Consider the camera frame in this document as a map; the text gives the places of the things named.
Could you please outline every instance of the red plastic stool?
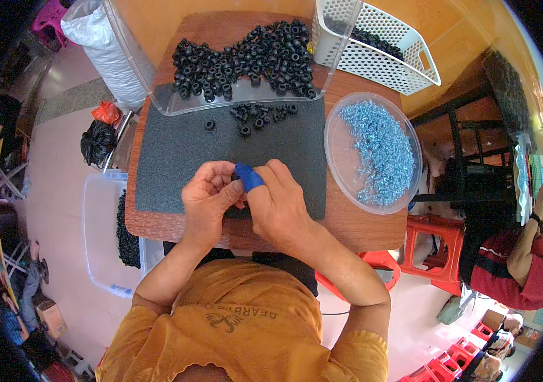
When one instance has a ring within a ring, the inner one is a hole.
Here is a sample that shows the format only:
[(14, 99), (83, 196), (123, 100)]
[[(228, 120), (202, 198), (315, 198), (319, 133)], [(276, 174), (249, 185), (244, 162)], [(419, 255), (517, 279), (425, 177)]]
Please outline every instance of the red plastic stool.
[[(397, 281), (401, 278), (401, 267), (397, 264), (397, 261), (390, 255), (390, 253), (388, 253), (388, 251), (361, 252), (357, 255), (359, 255), (361, 259), (365, 260), (365, 262), (369, 264), (373, 269), (387, 268), (393, 271), (392, 280), (384, 284), (387, 290), (392, 289), (392, 287), (395, 286), (397, 284)], [(316, 271), (315, 276), (316, 280), (321, 283), (325, 288), (330, 290), (340, 299), (348, 302), (348, 300), (344, 299), (342, 294), (339, 293), (337, 287), (333, 285), (333, 283), (324, 275)]]
[(452, 358), (462, 370), (465, 370), (474, 358), (474, 356), (466, 351), (464, 347), (458, 346), (455, 343), (447, 350), (447, 354), (450, 355), (450, 358)]
[[(428, 270), (414, 266), (414, 246), (418, 233), (438, 235), (441, 238), (439, 253), (428, 256), (424, 265)], [(459, 256), (465, 236), (463, 222), (439, 216), (407, 216), (407, 241), (405, 260), (400, 265), (401, 271), (430, 279), (430, 283), (451, 294), (461, 294), (459, 279)]]
[(428, 367), (439, 382), (452, 382), (462, 373), (460, 366), (445, 351), (437, 358), (433, 358)]
[(428, 365), (422, 366), (412, 374), (405, 375), (399, 382), (439, 382)]
[(466, 337), (461, 337), (457, 342), (456, 345), (462, 347), (465, 349), (467, 353), (475, 357), (479, 351), (481, 350), (479, 347), (477, 347), (473, 342), (466, 339)]
[(488, 342), (490, 337), (492, 337), (492, 334), (494, 334), (494, 332), (488, 326), (482, 324), (481, 322), (475, 325), (475, 328), (471, 331), (471, 333), (475, 334), (477, 337), (485, 340), (486, 342)]

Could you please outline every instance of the clear plastic container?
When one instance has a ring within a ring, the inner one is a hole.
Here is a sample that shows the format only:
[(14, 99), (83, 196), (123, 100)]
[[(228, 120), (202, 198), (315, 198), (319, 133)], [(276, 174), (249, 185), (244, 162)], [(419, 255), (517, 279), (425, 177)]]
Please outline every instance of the clear plastic container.
[[(403, 196), (395, 203), (389, 205), (379, 205), (377, 203), (365, 204), (359, 202), (356, 198), (356, 194), (364, 187), (365, 177), (359, 177), (357, 172), (361, 165), (361, 157), (359, 156), (358, 149), (354, 148), (356, 138), (350, 133), (351, 127), (339, 116), (339, 112), (346, 106), (351, 106), (362, 101), (373, 101), (375, 104), (386, 108), (390, 115), (397, 120), (405, 135), (410, 140), (411, 151), (414, 155), (414, 174), (411, 178), (410, 188), (406, 189)], [(349, 94), (339, 100), (326, 118), (325, 152), (326, 161), (339, 187), (352, 203), (365, 211), (378, 215), (395, 213), (407, 206), (418, 190), (418, 183), (422, 176), (422, 151), (420, 150), (420, 142), (410, 120), (397, 105), (382, 96), (373, 93), (358, 92)]]
[[(187, 38), (195, 44), (207, 42), (210, 48), (222, 51), (241, 41), (257, 25), (272, 25), (275, 21), (292, 22), (300, 19), (310, 30), (310, 53), (317, 49), (312, 36), (312, 18), (320, 0), (234, 0), (216, 2), (171, 2), (163, 7), (160, 2), (134, 2), (130, 0), (102, 0), (112, 30), (128, 58), (130, 65), (145, 88), (152, 106), (161, 114), (174, 116), (184, 112), (225, 106), (239, 101), (296, 100), (290, 92), (277, 96), (266, 80), (253, 88), (247, 76), (232, 84), (233, 98), (225, 101), (217, 96), (207, 103), (203, 95), (182, 100), (173, 86), (175, 66), (172, 54), (177, 42)], [(331, 65), (312, 61), (312, 77), (317, 96), (322, 97), (331, 81), (339, 60), (348, 44), (348, 38), (362, 8), (362, 0), (349, 0), (342, 4), (339, 21), (345, 30), (333, 31), (339, 36), (336, 48), (328, 53)]]
[(118, 198), (127, 174), (109, 171), (87, 177), (82, 192), (82, 241), (91, 281), (117, 296), (131, 298), (136, 287), (164, 257), (163, 242), (140, 237), (140, 269), (123, 264), (118, 254)]

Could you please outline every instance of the white plastic basket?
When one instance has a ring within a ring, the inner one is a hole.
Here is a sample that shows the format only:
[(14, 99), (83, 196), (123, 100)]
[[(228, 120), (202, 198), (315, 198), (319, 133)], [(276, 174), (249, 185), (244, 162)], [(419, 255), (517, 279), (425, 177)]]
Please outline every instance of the white plastic basket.
[[(317, 0), (312, 22), (312, 41), (316, 51), (313, 60), (317, 64), (331, 66), (341, 36), (331, 31), (324, 22), (325, 17), (343, 21), (349, 15), (354, 0)], [(338, 69), (378, 82), (406, 96), (432, 84), (441, 85), (437, 67), (424, 39), (415, 29), (403, 21), (369, 4), (363, 4), (356, 26), (380, 36), (382, 40), (396, 45), (403, 52), (405, 61), (382, 52), (370, 45), (350, 39)], [(422, 62), (424, 55), (428, 67)]]

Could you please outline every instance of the black plastic bag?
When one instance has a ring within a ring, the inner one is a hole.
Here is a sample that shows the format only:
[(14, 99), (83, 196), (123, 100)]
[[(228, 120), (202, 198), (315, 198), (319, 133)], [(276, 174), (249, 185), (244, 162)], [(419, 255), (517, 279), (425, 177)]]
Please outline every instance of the black plastic bag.
[(117, 145), (114, 128), (102, 121), (94, 120), (91, 127), (82, 134), (81, 153), (85, 162), (101, 168), (107, 154)]

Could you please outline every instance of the hand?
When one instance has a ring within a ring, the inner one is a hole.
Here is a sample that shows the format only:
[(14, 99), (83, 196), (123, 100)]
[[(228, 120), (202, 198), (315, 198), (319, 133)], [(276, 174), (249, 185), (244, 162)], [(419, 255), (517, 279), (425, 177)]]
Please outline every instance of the hand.
[(32, 241), (29, 248), (29, 256), (33, 261), (38, 261), (40, 254), (40, 244), (38, 243), (38, 240)]
[(539, 193), (537, 194), (537, 199), (535, 200), (535, 208), (533, 209), (535, 215), (537, 215), (541, 220), (543, 220), (543, 185), (539, 188)]
[(17, 311), (16, 311), (15, 303), (14, 303), (14, 302), (12, 301), (12, 299), (8, 296), (8, 294), (3, 293), (3, 294), (2, 294), (2, 299), (4, 300), (4, 302), (6, 302), (6, 303), (8, 304), (8, 306), (10, 307), (10, 310), (12, 310), (14, 314), (16, 314)]
[(204, 252), (221, 238), (222, 217), (233, 204), (244, 208), (241, 180), (231, 181), (235, 164), (228, 161), (206, 162), (182, 189), (186, 225), (182, 242)]
[(307, 213), (303, 189), (278, 159), (254, 171), (265, 182), (247, 194), (254, 232), (283, 253), (299, 258), (320, 228)]

